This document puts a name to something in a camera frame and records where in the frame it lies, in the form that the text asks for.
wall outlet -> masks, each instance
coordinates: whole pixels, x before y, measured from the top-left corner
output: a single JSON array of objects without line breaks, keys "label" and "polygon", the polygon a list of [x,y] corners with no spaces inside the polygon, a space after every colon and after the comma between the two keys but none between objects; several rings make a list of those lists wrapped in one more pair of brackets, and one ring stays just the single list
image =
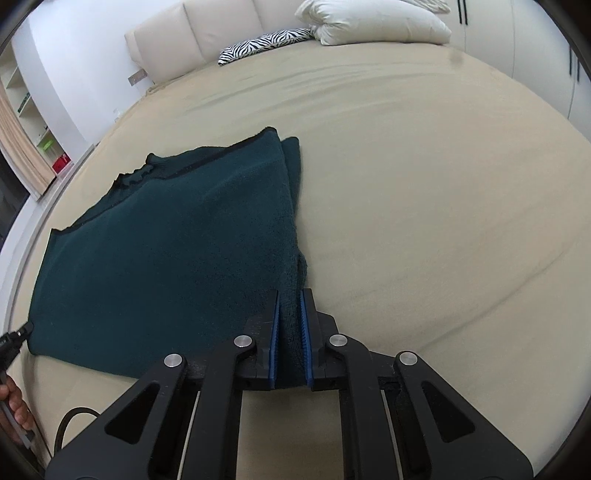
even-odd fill
[{"label": "wall outlet", "polygon": [[148,74],[146,73],[146,71],[144,69],[138,70],[131,77],[128,78],[129,84],[131,86],[133,86],[136,83],[138,83],[140,80],[143,80],[144,78],[146,78],[147,76],[148,76]]}]

dark green towel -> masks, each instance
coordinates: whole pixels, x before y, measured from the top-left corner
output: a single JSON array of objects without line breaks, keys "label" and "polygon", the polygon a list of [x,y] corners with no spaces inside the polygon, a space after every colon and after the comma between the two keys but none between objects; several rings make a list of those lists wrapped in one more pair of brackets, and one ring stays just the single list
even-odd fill
[{"label": "dark green towel", "polygon": [[278,384],[302,384],[294,212],[297,138],[151,154],[75,223],[53,230],[31,303],[31,352],[141,376],[172,352],[204,355],[280,291]]}]

zebra print pillow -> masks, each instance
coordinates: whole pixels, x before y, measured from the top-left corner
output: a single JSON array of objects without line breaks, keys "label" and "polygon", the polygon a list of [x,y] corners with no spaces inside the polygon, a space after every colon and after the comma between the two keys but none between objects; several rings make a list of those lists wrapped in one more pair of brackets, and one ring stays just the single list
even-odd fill
[{"label": "zebra print pillow", "polygon": [[228,48],[224,48],[217,61],[219,66],[226,65],[236,60],[249,57],[262,51],[273,50],[273,48],[285,47],[301,41],[311,40],[314,34],[309,28],[296,28],[294,30],[279,30],[262,37],[246,40]]}]

black door handle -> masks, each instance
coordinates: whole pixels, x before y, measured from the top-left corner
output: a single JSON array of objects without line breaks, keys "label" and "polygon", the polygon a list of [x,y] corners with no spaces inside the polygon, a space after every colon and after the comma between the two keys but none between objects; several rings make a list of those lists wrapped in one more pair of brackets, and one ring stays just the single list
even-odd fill
[{"label": "black door handle", "polygon": [[460,0],[457,0],[457,14],[460,15],[460,25],[462,25],[462,5]]},{"label": "black door handle", "polygon": [[468,26],[468,9],[466,8],[466,0],[463,0],[464,2],[464,22],[466,23],[466,26]]}]

human hand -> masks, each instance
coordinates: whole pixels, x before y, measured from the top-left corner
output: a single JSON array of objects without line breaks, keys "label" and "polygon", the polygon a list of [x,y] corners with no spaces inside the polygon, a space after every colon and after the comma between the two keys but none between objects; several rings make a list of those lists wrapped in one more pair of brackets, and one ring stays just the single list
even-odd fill
[{"label": "human hand", "polygon": [[[0,385],[0,401],[6,400],[8,406],[14,413],[14,418],[17,423],[25,430],[32,430],[34,419],[33,414],[29,411],[27,403],[22,399],[22,391],[17,387],[14,380],[7,376],[6,385]],[[6,415],[0,410],[0,427],[8,433],[8,436],[13,442],[21,445],[22,440],[18,436]]]}]

